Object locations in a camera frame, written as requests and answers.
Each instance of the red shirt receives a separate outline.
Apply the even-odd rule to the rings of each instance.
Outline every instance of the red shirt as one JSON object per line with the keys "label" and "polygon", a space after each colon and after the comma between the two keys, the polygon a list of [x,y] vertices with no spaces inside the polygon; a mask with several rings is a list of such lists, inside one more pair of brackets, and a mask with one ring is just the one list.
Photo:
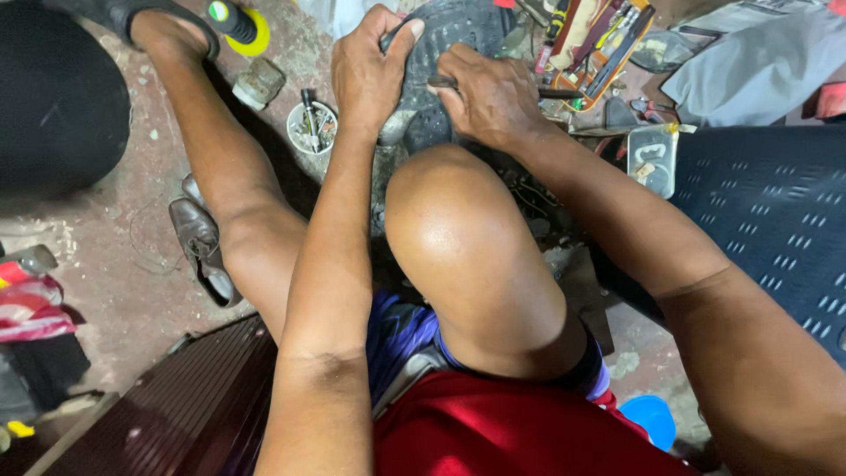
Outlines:
{"label": "red shirt", "polygon": [[432,374],[376,421],[376,473],[697,474],[611,407],[546,386]]}

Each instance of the knee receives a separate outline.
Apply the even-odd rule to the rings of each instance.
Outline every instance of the knee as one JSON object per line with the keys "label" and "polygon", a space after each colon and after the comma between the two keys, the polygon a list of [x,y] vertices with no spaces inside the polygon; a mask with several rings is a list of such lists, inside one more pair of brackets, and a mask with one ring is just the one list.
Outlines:
{"label": "knee", "polygon": [[493,169],[454,145],[427,149],[394,174],[385,228],[404,268],[418,260],[450,267],[470,263],[485,250],[514,248],[529,233]]}

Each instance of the hand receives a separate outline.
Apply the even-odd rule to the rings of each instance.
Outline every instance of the hand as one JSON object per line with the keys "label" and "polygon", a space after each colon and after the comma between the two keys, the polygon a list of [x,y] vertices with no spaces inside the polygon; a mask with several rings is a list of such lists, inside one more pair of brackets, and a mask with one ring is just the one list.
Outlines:
{"label": "hand", "polygon": [[338,102],[339,127],[363,128],[375,140],[397,107],[405,59],[425,28],[423,20],[412,19],[382,54],[379,40],[401,21],[384,5],[377,4],[358,28],[335,43],[332,88]]}
{"label": "hand", "polygon": [[459,89],[429,88],[443,102],[459,134],[514,155],[527,139],[555,127],[537,107],[529,70],[516,59],[489,59],[454,43],[437,62],[437,73],[458,80]]}

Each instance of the foot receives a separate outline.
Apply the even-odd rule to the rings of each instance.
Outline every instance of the foot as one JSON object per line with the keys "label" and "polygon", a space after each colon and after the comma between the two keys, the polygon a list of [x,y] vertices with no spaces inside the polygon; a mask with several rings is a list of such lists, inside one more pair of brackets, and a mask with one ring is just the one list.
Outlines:
{"label": "foot", "polygon": [[132,41],[150,55],[175,54],[200,61],[209,52],[200,27],[162,11],[138,12],[130,28]]}

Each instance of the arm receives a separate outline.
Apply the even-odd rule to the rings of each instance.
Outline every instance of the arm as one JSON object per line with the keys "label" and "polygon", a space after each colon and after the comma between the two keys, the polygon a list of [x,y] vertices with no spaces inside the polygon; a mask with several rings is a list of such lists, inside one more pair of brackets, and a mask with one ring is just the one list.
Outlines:
{"label": "arm", "polygon": [[368,252],[373,152],[423,27],[419,20],[409,22],[382,55],[379,37],[399,22],[378,5],[335,46],[338,136],[294,267],[256,474],[372,469],[365,340],[373,298]]}
{"label": "arm", "polygon": [[459,133],[514,156],[659,302],[735,473],[846,472],[843,370],[677,208],[543,119],[526,68],[464,45],[439,72]]}

